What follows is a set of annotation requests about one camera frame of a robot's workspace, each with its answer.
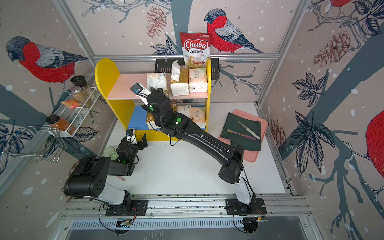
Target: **black basket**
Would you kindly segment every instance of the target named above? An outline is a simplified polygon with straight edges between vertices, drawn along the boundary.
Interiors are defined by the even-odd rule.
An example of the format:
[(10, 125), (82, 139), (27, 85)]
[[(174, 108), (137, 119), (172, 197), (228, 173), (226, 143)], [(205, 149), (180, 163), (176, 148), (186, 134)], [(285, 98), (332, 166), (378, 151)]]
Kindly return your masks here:
[[(168, 62), (164, 59), (156, 59), (155, 73), (170, 73), (171, 66), (174, 61), (178, 60), (179, 65), (184, 65), (183, 58), (168, 58)], [(218, 58), (211, 58), (212, 80), (218, 80), (220, 69), (218, 67)]]

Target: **wall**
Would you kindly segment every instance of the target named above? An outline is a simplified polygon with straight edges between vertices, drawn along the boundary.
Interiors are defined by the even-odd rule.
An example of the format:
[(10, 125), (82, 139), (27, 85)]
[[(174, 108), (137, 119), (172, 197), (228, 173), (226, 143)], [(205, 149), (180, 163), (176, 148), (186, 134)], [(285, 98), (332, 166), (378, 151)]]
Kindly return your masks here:
[[(15, 159), (1, 152), (15, 142), (27, 125), (44, 124), (46, 117), (68, 96), (68, 93), (59, 95), (63, 90), (62, 82), (65, 89), (69, 89), (73, 85), (67, 79), (74, 76), (73, 73), (87, 74), (92, 66), (51, 1), (3, 1), (0, 17), (2, 182)], [(49, 238), (67, 200), (61, 189), (70, 168), (78, 159), (100, 153), (114, 120), (108, 105), (97, 100), (76, 136), (65, 140), (69, 148), (58, 163), (39, 161), (24, 165), (0, 198), (3, 239)], [(20, 152), (33, 135), (32, 131), (25, 132), (11, 151)], [(46, 155), (55, 150), (55, 147), (51, 148)]]
[[(298, 0), (203, 1), (203, 0), (103, 0), (66, 1), (89, 46), (96, 55), (182, 54), (179, 32), (207, 32), (205, 17), (216, 8), (228, 20), (225, 34), (242, 33), (245, 41), (234, 37), (237, 46), (254, 49), (223, 51), (228, 41), (212, 43), (213, 53), (275, 53), (293, 16)], [(220, 62), (220, 82), (213, 84), (213, 102), (256, 101), (272, 61)], [(135, 71), (150, 72), (153, 67)]]
[(384, 235), (383, 16), (383, 1), (312, 1), (262, 103), (324, 239)]

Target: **dark green cloth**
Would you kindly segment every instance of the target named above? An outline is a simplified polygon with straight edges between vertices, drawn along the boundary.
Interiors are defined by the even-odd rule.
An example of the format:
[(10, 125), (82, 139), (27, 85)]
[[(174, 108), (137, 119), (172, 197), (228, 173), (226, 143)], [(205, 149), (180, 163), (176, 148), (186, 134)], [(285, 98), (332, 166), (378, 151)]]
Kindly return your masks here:
[(249, 127), (250, 130), (252, 130), (254, 133), (256, 133), (257, 136), (261, 137), (261, 126), (260, 126), (259, 121), (247, 120), (245, 118), (241, 118), (239, 116), (236, 116), (233, 113), (228, 113), (227, 120), (225, 121), (223, 131), (221, 132), (220, 137), (231, 140), (231, 145), (234, 147), (236, 147), (237, 145), (240, 145), (244, 148), (244, 150), (260, 151), (262, 149), (261, 139), (252, 140), (252, 139), (249, 139), (249, 138), (246, 138), (246, 137), (234, 134), (234, 133), (227, 132), (227, 129), (229, 129), (229, 130), (232, 130), (234, 132), (238, 132), (238, 133), (253, 137), (253, 135), (250, 134), (237, 121), (240, 121), (242, 124)]

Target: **knife handle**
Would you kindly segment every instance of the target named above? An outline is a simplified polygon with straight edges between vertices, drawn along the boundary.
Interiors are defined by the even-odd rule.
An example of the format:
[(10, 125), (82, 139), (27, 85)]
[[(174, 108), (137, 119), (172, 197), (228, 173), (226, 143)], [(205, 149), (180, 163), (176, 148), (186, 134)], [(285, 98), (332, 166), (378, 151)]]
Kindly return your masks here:
[(260, 137), (259, 136), (257, 136), (257, 134), (256, 133), (254, 133), (252, 130), (250, 130), (249, 128), (246, 128), (246, 130), (250, 133), (250, 134), (252, 134), (252, 136), (254, 136), (255, 138), (257, 138), (257, 140), (259, 140), (260, 139)]

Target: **pine cone illustration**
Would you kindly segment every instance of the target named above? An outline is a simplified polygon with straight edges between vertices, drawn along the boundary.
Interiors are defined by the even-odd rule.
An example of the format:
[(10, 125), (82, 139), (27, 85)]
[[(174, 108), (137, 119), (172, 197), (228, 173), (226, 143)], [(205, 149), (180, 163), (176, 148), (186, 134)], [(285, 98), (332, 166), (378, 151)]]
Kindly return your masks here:
[(322, 67), (331, 65), (332, 62), (337, 63), (350, 48), (350, 42), (351, 36), (347, 31), (333, 35), (324, 48), (320, 48), (319, 53), (313, 57), (313, 65), (319, 63)]
[(286, 140), (284, 128), (278, 123), (277, 119), (270, 119), (269, 126), (271, 128), (273, 139), (276, 142), (276, 146), (277, 148), (280, 148)]
[(150, 7), (147, 12), (147, 19), (148, 36), (151, 38), (155, 35), (159, 36), (160, 32), (164, 30), (166, 26), (166, 15), (163, 10), (158, 7)]

